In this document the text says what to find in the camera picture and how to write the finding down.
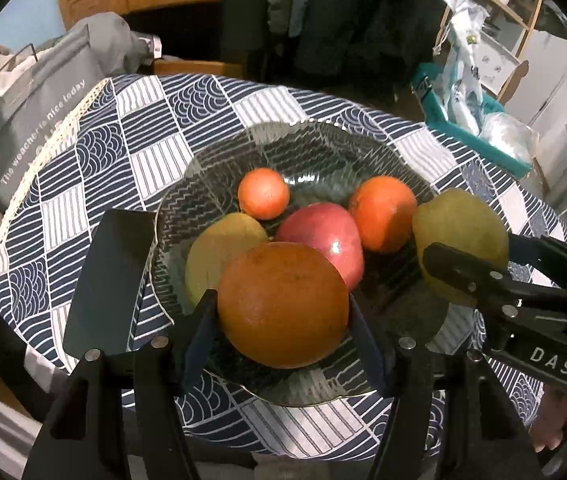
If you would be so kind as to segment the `person's right hand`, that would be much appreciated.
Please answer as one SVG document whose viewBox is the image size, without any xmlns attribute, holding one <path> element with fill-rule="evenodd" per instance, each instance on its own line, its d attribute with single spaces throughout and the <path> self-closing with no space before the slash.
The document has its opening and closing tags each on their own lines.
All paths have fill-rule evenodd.
<svg viewBox="0 0 567 480">
<path fill-rule="evenodd" d="M 537 417 L 529 435 L 536 453 L 544 448 L 554 450 L 563 440 L 563 427 L 567 423 L 567 393 L 549 385 L 544 386 Z"/>
</svg>

